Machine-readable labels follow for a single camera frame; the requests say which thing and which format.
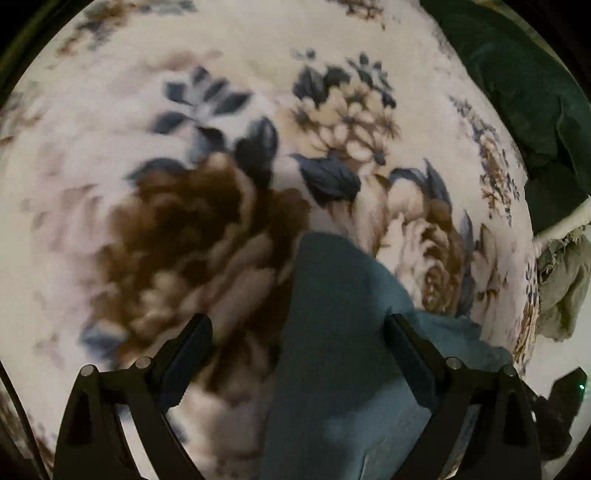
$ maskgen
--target screw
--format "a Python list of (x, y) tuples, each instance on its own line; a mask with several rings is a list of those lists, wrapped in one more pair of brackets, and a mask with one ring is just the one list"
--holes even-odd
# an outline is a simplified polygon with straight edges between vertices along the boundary
[(80, 369), (80, 375), (82, 375), (83, 377), (89, 377), (94, 373), (94, 371), (94, 365), (85, 365)]
[(152, 359), (149, 356), (142, 356), (135, 361), (137, 368), (148, 368), (152, 363)]
[(513, 368), (513, 365), (505, 365), (503, 367), (503, 373), (508, 375), (509, 377), (514, 377), (517, 375), (517, 371)]
[(445, 360), (446, 365), (451, 368), (452, 370), (459, 370), (464, 365), (459, 358), (451, 356), (447, 360)]

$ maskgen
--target floral fabric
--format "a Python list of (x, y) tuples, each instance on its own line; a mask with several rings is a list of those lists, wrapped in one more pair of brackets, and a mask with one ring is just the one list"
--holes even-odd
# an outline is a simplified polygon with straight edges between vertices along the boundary
[(152, 355), (200, 311), (215, 354), (171, 422), (208, 479), (255, 476), (308, 230), (531, 355), (519, 152), (413, 1), (95, 2), (0, 119), (0, 345), (49, 449), (82, 365)]

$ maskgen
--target folded cloth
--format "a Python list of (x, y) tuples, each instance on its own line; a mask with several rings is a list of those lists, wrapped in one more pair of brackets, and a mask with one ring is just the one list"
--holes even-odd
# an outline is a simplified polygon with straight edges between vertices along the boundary
[(421, 5), (519, 146), (534, 233), (559, 222), (591, 194), (591, 109), (582, 89), (503, 15), (470, 0)]
[(578, 228), (554, 240), (538, 259), (538, 333), (557, 342), (569, 339), (591, 281), (591, 243)]
[(349, 241), (309, 233), (296, 259), (261, 480), (389, 479), (402, 465), (430, 412), (385, 345), (388, 312), (471, 368), (511, 363), (468, 318), (415, 311), (398, 280)]

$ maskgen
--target black cable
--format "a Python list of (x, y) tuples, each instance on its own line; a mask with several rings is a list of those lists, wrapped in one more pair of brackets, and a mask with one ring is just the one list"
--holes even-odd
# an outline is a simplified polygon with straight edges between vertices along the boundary
[(25, 432), (27, 446), (33, 454), (33, 462), (37, 468), (37, 472), (39, 473), (41, 480), (50, 480), (49, 474), (45, 468), (45, 463), (43, 463), (43, 459), (41, 458), (41, 452), (39, 451), (39, 446), (35, 440), (35, 435), (33, 434), (31, 424), (29, 423), (29, 419), (25, 413), (25, 409), (22, 407), (21, 400), (18, 398), (17, 391), (14, 389), (14, 386), (10, 381), (10, 377), (6, 372), (4, 365), (2, 365), (2, 361), (0, 361), (0, 381), (2, 381), (4, 384), (4, 387), (8, 392), (8, 396), (14, 405), (14, 409), (17, 411), (18, 419), (21, 421), (22, 429)]

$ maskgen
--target crumpled cloth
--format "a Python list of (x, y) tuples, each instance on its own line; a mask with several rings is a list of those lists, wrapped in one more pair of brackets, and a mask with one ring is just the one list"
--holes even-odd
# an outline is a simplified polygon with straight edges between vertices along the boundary
[(591, 242), (584, 227), (553, 241), (538, 259), (538, 333), (562, 342), (571, 338), (591, 281)]
[(402, 313), (443, 356), (470, 368), (512, 362), (507, 350), (479, 340), (470, 319), (415, 311), (400, 282), (348, 240), (308, 233), (296, 258), (260, 480), (379, 480), (402, 465), (430, 412), (386, 347), (388, 312)]

